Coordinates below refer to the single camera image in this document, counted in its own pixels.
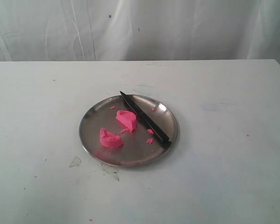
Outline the pink crumb lower right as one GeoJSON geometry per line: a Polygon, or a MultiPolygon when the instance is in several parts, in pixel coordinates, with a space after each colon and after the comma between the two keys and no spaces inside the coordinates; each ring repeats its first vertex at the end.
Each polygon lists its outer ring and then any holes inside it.
{"type": "Polygon", "coordinates": [[[151,144],[153,141],[154,141],[153,138],[149,138],[149,139],[146,141],[146,143],[151,144]]]}

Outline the pink dough cut piece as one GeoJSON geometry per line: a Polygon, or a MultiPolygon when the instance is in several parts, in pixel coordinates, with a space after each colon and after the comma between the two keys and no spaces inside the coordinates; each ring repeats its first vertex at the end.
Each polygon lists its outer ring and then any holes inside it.
{"type": "Polygon", "coordinates": [[[125,126],[121,133],[132,132],[137,128],[136,115],[133,112],[118,110],[116,119],[125,126]]]}

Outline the round steel plate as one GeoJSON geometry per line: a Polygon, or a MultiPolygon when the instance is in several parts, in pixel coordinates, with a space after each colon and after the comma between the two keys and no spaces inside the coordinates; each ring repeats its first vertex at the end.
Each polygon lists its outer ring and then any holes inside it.
{"type": "Polygon", "coordinates": [[[132,132],[121,133],[124,125],[115,117],[118,110],[129,110],[121,95],[104,99],[92,106],[83,116],[79,125],[79,137],[84,149],[100,162],[119,167],[141,166],[157,160],[172,148],[178,136],[179,125],[174,114],[161,102],[147,96],[131,94],[133,101],[169,136],[172,145],[168,150],[160,146],[156,139],[146,143],[153,134],[140,119],[132,132]],[[100,129],[120,135],[123,145],[107,148],[100,143],[100,129]]]}

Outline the black knife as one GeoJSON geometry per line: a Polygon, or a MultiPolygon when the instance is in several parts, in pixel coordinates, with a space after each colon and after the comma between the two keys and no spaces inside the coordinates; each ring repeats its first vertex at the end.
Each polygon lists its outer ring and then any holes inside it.
{"type": "Polygon", "coordinates": [[[136,114],[145,126],[153,131],[153,136],[162,148],[168,150],[172,143],[169,141],[169,136],[133,101],[133,99],[120,91],[120,94],[125,104],[136,114]]]}

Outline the white backdrop curtain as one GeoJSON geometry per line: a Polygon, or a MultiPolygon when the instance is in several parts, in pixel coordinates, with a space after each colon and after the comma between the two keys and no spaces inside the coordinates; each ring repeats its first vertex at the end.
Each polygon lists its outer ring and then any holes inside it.
{"type": "Polygon", "coordinates": [[[280,0],[0,0],[0,61],[265,58],[280,0]]]}

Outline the pink crumb upper right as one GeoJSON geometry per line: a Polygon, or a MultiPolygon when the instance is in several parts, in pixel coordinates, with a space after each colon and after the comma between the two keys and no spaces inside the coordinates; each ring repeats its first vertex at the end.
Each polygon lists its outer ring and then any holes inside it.
{"type": "Polygon", "coordinates": [[[147,132],[150,134],[154,134],[154,131],[152,129],[147,129],[147,132]]]}

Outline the clear tape scrap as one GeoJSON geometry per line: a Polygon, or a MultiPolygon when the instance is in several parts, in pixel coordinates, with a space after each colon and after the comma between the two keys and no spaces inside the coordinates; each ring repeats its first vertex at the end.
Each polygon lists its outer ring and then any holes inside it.
{"type": "Polygon", "coordinates": [[[73,160],[71,161],[69,168],[73,168],[73,167],[78,168],[81,165],[81,162],[82,162],[82,160],[79,157],[75,156],[73,158],[73,160]]]}

